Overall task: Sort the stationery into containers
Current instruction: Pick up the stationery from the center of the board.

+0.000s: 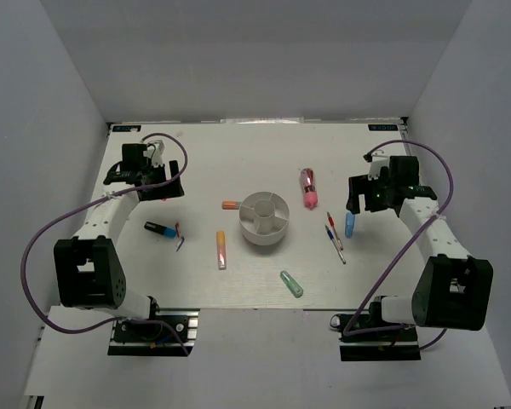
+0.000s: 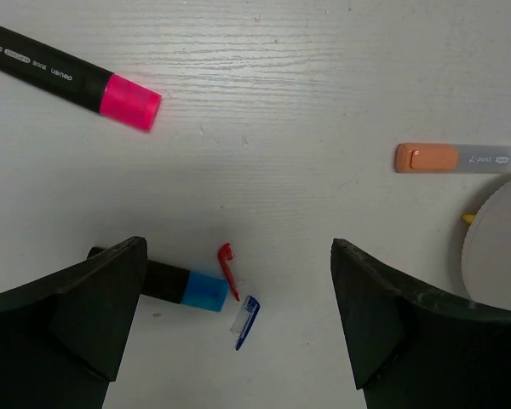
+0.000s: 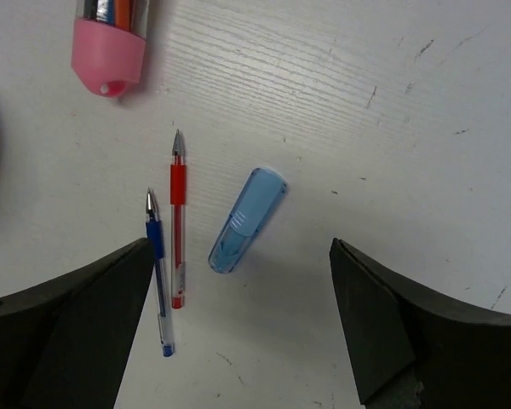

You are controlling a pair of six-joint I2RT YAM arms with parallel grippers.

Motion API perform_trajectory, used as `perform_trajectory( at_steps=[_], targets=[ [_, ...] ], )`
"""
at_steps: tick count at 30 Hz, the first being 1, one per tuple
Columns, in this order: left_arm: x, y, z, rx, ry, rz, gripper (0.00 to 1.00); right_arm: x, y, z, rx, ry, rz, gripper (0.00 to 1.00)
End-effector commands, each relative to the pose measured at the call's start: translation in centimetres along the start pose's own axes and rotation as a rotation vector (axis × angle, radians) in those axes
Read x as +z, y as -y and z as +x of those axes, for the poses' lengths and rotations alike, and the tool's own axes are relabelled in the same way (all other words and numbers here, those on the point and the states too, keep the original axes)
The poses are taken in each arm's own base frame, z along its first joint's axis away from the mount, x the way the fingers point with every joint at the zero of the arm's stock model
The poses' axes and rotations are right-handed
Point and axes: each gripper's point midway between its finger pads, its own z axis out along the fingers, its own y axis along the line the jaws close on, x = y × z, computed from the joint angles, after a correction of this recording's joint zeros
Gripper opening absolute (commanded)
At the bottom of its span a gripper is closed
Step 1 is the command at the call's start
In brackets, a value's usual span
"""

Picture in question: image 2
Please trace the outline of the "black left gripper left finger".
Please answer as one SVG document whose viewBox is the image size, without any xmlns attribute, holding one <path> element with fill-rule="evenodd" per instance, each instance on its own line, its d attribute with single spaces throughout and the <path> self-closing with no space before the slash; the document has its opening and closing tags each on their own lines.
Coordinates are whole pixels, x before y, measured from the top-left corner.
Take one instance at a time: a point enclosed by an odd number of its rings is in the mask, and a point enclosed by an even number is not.
<svg viewBox="0 0 511 409">
<path fill-rule="evenodd" d="M 102 407 L 146 265 L 146 240 L 132 237 L 0 293 L 0 408 Z"/>
</svg>

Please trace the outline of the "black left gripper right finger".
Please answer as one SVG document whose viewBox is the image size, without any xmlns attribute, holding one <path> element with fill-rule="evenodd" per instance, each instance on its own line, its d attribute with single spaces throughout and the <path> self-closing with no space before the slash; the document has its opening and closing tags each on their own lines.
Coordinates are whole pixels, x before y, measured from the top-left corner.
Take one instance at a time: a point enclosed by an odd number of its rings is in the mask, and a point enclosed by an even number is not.
<svg viewBox="0 0 511 409">
<path fill-rule="evenodd" d="M 511 311 L 411 277 L 345 239 L 330 270 L 369 408 L 511 408 Z"/>
</svg>

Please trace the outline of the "black highlighter blue cap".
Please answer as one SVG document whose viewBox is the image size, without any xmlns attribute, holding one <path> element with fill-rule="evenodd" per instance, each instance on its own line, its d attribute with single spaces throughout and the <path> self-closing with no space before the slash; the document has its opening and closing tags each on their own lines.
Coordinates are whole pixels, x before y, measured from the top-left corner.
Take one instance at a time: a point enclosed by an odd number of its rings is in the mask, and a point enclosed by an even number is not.
<svg viewBox="0 0 511 409">
<path fill-rule="evenodd" d="M 73 308 L 84 320 L 131 320 L 141 289 L 158 300 L 219 312 L 227 282 L 146 259 L 146 245 L 125 242 L 102 261 L 85 259 L 75 269 L 83 281 L 65 295 L 58 308 Z"/>
</svg>

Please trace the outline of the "grey highlighter orange cap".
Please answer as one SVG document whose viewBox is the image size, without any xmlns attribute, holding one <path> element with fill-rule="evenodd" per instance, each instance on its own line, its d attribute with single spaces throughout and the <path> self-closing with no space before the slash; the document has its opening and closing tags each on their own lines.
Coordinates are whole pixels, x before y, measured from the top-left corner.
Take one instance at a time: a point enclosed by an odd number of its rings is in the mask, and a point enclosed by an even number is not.
<svg viewBox="0 0 511 409">
<path fill-rule="evenodd" d="M 511 146 L 402 143 L 394 168 L 417 174 L 511 174 Z"/>
</svg>

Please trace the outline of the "black highlighter pink cap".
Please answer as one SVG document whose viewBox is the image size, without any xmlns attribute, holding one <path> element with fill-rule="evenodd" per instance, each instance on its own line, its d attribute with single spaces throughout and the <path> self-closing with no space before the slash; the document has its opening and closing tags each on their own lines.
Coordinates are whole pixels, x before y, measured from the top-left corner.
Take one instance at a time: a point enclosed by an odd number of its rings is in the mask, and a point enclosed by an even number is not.
<svg viewBox="0 0 511 409">
<path fill-rule="evenodd" d="M 0 26 L 0 71 L 135 129 L 152 129 L 162 96 Z"/>
</svg>

